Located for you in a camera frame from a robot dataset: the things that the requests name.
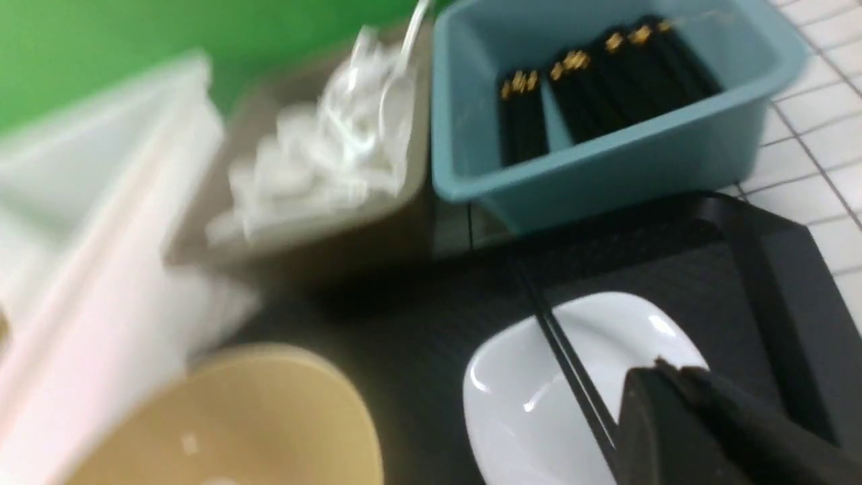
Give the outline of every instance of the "blue plastic bin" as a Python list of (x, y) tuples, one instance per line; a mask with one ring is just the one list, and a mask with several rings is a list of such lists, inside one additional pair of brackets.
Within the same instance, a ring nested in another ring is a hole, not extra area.
[[(726, 89), (661, 117), (573, 146), (548, 89), (551, 153), (503, 168), (497, 84), (561, 48), (656, 14)], [(475, 200), (515, 233), (674, 192), (714, 190), (753, 169), (770, 98), (802, 70), (805, 46), (766, 0), (461, 0), (434, 28), (434, 188)]]

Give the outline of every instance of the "white ceramic dish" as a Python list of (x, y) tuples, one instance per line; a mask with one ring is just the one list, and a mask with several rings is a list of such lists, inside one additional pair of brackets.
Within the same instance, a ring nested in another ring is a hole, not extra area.
[[(664, 312), (627, 293), (597, 293), (554, 308), (608, 409), (619, 417), (632, 367), (658, 356), (706, 366)], [(476, 351), (464, 378), (470, 444), (489, 485), (613, 485), (590, 428), (535, 318)]]

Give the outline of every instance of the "plastic container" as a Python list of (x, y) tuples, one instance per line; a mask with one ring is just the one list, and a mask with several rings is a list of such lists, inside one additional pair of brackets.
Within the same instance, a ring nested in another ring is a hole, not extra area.
[[(551, 153), (503, 169), (500, 72), (545, 65), (561, 48), (647, 14), (672, 20), (725, 91), (572, 146), (542, 92)], [(434, 188), (478, 199), (515, 233), (687, 190), (753, 169), (770, 98), (803, 68), (805, 47), (768, 2), (753, 0), (463, 0), (434, 28)]]
[(277, 344), (212, 357), (128, 415), (63, 481), (297, 482), (383, 485), (383, 457), (353, 384), (318, 355)]
[[(400, 42), (405, 29), (406, 23), (384, 31), (380, 38), (384, 43)], [(431, 39), (431, 23), (426, 22), (413, 52), (418, 76), (413, 131), (406, 182), (396, 197), (374, 198), (356, 211), (293, 224), (254, 244), (238, 240), (210, 246), (204, 234), (206, 224), (234, 202), (228, 186), (229, 166), (237, 158), (253, 154), (261, 137), (275, 133), (276, 116), (282, 108), (317, 100), (330, 74), (350, 54), (351, 47), (345, 46), (287, 73), (263, 79), (240, 101), (228, 125), (226, 141), (166, 241), (166, 264), (196, 265), (268, 290), (285, 284), (326, 286), (374, 268), (430, 257)]]

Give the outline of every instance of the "tan bowl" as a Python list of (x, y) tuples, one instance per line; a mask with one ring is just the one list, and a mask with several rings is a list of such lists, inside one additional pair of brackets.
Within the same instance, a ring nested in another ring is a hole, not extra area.
[(305, 350), (263, 345), (206, 362), (121, 423), (71, 485), (382, 485), (359, 393)]

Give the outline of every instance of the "black chopsticks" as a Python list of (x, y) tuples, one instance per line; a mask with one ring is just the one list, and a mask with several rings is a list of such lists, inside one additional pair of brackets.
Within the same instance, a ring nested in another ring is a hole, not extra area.
[(499, 86), (500, 141), (506, 167), (548, 153), (538, 71), (517, 71)]
[(602, 451), (611, 474), (616, 479), (614, 442), (616, 421), (608, 411), (608, 407), (604, 405), (602, 396), (599, 395), (584, 364), (578, 358), (578, 354), (572, 348), (569, 339), (566, 338), (544, 295), (535, 286), (520, 262), (511, 259), (509, 265), (517, 279), (518, 286), (527, 294), (530, 304), (535, 310), (539, 327), (557, 359), (557, 364), (563, 370), (563, 375), (568, 381), (572, 393), (575, 394), (575, 399), (584, 413), (587, 425), (590, 426), (590, 431), (598, 443), (599, 450)]

